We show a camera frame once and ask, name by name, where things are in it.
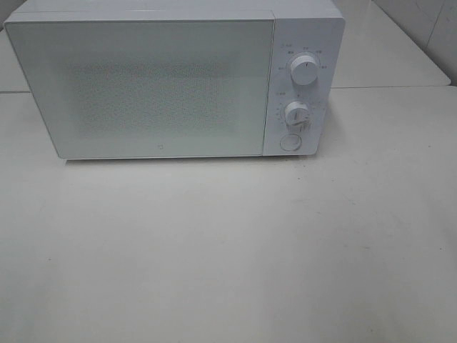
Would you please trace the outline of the white microwave door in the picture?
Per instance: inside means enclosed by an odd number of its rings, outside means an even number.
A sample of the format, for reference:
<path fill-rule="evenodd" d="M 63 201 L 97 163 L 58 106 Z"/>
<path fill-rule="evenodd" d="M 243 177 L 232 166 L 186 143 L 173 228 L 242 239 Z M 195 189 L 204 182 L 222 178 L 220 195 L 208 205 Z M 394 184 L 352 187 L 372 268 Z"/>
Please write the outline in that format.
<path fill-rule="evenodd" d="M 6 26 L 59 157 L 256 156 L 273 23 Z"/>

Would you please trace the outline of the upper white power knob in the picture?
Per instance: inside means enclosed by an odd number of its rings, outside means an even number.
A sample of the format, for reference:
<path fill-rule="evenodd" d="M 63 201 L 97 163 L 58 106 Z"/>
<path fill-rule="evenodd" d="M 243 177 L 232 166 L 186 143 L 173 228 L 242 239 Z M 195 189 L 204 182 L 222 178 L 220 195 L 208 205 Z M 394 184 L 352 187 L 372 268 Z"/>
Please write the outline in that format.
<path fill-rule="evenodd" d="M 299 86 L 312 84 L 318 77 L 320 64 L 312 54 L 301 54 L 292 58 L 289 64 L 292 81 Z"/>

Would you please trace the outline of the white microwave oven body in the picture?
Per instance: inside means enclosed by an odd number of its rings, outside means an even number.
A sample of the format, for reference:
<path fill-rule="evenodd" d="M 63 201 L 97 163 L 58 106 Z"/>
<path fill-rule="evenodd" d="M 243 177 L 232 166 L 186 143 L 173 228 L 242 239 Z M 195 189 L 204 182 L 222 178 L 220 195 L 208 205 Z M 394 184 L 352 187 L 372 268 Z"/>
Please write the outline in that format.
<path fill-rule="evenodd" d="M 7 24 L 29 22 L 260 20 L 272 21 L 273 33 L 263 151 L 256 156 L 315 154 L 345 28 L 345 20 L 332 1 L 26 1 L 6 19 L 4 29 L 7 33 Z M 292 81 L 289 64 L 305 53 L 318 59 L 320 69 L 312 84 L 299 86 Z M 293 101 L 309 106 L 307 125 L 286 125 L 283 111 Z M 280 147 L 281 138 L 287 134 L 301 137 L 301 147 L 296 151 Z M 224 156 L 115 159 L 203 157 Z"/>

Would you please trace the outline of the round door release button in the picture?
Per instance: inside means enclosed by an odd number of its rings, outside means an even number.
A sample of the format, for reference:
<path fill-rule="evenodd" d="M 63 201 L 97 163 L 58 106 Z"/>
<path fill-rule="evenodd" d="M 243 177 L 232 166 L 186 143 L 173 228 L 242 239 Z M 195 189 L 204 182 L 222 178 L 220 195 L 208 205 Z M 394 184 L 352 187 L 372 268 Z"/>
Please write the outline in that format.
<path fill-rule="evenodd" d="M 297 134 L 287 134 L 281 138 L 280 147 L 284 151 L 296 151 L 301 147 L 301 137 Z"/>

